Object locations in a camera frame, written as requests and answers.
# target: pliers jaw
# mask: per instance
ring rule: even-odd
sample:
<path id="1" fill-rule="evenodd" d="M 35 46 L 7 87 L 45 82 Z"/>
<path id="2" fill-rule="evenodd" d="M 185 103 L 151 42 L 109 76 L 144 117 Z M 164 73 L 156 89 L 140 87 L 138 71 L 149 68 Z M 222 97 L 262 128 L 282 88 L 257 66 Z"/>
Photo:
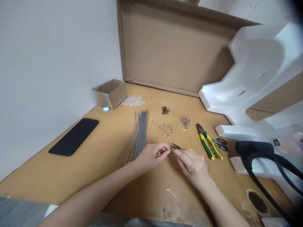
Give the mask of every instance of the pliers jaw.
<path id="1" fill-rule="evenodd" d="M 196 127 L 200 133 L 202 133 L 203 135 L 205 134 L 205 130 L 202 128 L 202 126 L 199 123 L 196 124 Z"/>

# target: right hand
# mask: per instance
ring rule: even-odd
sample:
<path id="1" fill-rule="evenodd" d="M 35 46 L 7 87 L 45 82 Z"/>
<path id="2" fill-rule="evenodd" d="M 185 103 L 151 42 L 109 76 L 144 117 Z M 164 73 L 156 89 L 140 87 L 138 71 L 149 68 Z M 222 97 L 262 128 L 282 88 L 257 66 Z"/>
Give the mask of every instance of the right hand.
<path id="1" fill-rule="evenodd" d="M 213 180 L 207 173 L 204 156 L 188 149 L 173 149 L 182 172 L 198 189 L 204 190 L 212 185 Z"/>

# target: yellow green pliers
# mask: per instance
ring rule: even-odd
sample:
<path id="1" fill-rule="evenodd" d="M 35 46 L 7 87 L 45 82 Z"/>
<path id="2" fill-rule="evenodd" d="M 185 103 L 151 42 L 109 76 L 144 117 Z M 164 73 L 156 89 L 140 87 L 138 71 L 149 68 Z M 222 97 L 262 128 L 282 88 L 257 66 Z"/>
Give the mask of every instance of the yellow green pliers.
<path id="1" fill-rule="evenodd" d="M 211 149 L 210 149 L 209 146 L 206 144 L 206 140 L 208 141 L 208 143 L 210 144 L 210 146 L 211 146 L 211 147 L 213 148 L 213 150 L 215 151 L 217 157 L 218 157 L 220 160 L 223 160 L 222 155 L 221 155 L 220 152 L 218 151 L 217 147 L 215 146 L 214 142 L 212 141 L 212 139 L 210 138 L 210 136 L 207 134 L 207 132 L 202 128 L 202 126 L 201 126 L 199 123 L 196 124 L 196 126 L 197 126 L 197 130 L 199 131 L 199 135 L 200 135 L 200 138 L 201 138 L 202 145 L 203 145 L 203 147 L 205 148 L 208 157 L 209 157 L 211 160 L 214 160 L 214 159 L 215 159 L 215 157 L 212 155 Z"/>

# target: table surface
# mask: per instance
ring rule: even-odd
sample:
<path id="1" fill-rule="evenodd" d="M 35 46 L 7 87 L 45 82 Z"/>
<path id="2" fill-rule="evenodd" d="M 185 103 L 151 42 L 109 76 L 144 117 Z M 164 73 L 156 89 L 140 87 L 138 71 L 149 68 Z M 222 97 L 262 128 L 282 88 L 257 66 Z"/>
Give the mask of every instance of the table surface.
<path id="1" fill-rule="evenodd" d="M 234 171 L 229 161 L 230 157 L 237 156 L 234 140 L 226 139 L 229 151 L 223 152 L 224 160 L 207 158 L 195 124 L 200 123 L 212 138 L 217 138 L 214 128 L 230 125 L 224 115 L 206 111 L 199 98 L 130 83 L 127 83 L 127 90 L 131 96 L 142 95 L 145 104 L 136 107 L 120 104 L 107 113 L 96 106 L 84 117 L 97 119 L 99 124 L 72 156 L 53 155 L 48 151 L 76 123 L 1 181 L 0 196 L 59 205 L 79 190 L 119 168 L 115 158 L 133 131 L 135 111 L 149 108 L 148 143 L 166 142 L 158 128 L 161 124 L 170 124 L 174 134 L 168 141 L 204 155 L 210 164 L 210 176 L 251 224 L 259 223 L 258 216 L 280 217 L 250 176 Z M 170 109 L 169 115 L 161 114 L 162 106 Z M 258 112 L 252 111 L 249 111 L 250 116 L 258 115 Z M 187 131 L 183 130 L 180 123 L 180 118 L 184 115 L 189 115 L 192 122 Z M 259 180 L 288 214 L 294 210 L 274 180 Z M 256 211 L 247 198 L 247 189 L 256 190 L 262 195 L 269 207 L 268 214 Z M 113 198 L 104 212 L 193 225 L 215 225 L 205 201 L 183 176 L 173 156 L 153 171 L 129 183 Z"/>

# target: smartphone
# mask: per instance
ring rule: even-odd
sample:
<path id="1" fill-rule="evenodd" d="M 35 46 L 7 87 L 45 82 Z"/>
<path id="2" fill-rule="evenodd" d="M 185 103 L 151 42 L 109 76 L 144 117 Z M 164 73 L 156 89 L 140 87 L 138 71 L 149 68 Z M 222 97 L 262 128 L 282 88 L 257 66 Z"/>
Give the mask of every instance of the smartphone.
<path id="1" fill-rule="evenodd" d="M 71 156 L 93 129 L 99 124 L 98 120 L 83 118 L 76 124 L 61 140 L 59 140 L 49 151 L 50 154 Z"/>

